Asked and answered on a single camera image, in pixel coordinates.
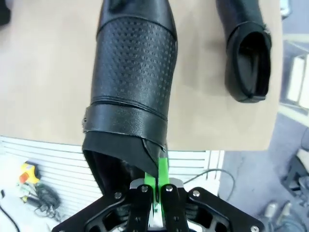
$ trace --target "tan tabletop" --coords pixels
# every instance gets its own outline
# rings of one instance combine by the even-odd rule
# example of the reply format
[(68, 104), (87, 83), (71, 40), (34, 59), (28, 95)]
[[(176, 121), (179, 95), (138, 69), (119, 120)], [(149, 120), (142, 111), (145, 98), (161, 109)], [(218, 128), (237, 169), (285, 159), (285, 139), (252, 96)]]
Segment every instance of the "tan tabletop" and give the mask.
[[(0, 135), (81, 145), (90, 101), (101, 0), (15, 0), (0, 29)], [(279, 0), (260, 0), (272, 32), (267, 100), (236, 102), (224, 86), (225, 40), (215, 0), (170, 0), (179, 55), (169, 108), (169, 149), (261, 150), (278, 109)]]

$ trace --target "gray carpet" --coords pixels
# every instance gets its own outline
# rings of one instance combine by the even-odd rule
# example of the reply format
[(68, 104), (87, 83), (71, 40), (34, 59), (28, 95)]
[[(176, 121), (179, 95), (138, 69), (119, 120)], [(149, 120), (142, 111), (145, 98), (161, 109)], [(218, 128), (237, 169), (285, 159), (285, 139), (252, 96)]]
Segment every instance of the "gray carpet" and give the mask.
[[(236, 188), (230, 200), (232, 205), (258, 216), (272, 200), (281, 206), (291, 201), (294, 210), (309, 228), (309, 208), (299, 206), (281, 185), (282, 178), (287, 174), (289, 160), (300, 148), (305, 129), (300, 123), (278, 114), (268, 151), (226, 152), (223, 168), (236, 178)], [(306, 146), (309, 146), (309, 133), (306, 134)], [(223, 174), (219, 190), (221, 198), (226, 199), (231, 186), (230, 178)]]

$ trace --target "black leather boot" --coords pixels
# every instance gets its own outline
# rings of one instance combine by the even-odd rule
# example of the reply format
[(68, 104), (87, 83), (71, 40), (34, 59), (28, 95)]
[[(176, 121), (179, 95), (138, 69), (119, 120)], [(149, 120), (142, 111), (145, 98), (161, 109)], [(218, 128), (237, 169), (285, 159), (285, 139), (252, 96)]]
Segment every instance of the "black leather boot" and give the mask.
[(225, 85), (239, 102), (265, 100), (270, 78), (271, 37), (258, 0), (216, 0), (226, 38)]
[(158, 177), (176, 58), (168, 0), (104, 1), (83, 144), (102, 192)]

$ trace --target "metal grille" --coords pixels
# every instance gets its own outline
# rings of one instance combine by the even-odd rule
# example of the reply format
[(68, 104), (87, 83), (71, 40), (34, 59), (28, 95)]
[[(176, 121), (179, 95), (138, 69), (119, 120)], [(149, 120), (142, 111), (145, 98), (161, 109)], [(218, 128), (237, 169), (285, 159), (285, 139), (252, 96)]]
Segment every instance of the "metal grille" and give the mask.
[[(102, 196), (80, 146), (0, 136), (0, 156), (18, 159), (20, 163), (29, 160), (38, 164), (41, 181), (57, 191), (62, 201), (59, 211), (69, 217)], [(189, 180), (208, 168), (221, 168), (223, 158), (223, 151), (170, 151), (170, 177)], [(202, 186), (216, 194), (220, 174), (209, 173), (188, 186)]]

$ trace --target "perforated leather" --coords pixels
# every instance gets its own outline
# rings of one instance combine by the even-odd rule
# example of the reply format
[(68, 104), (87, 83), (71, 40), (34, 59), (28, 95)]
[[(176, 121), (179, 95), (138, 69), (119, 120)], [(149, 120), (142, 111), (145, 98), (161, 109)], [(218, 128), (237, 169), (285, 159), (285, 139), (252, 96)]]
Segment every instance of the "perforated leather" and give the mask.
[(108, 23), (98, 35), (91, 103), (131, 105), (166, 120), (176, 55), (162, 26), (133, 17)]

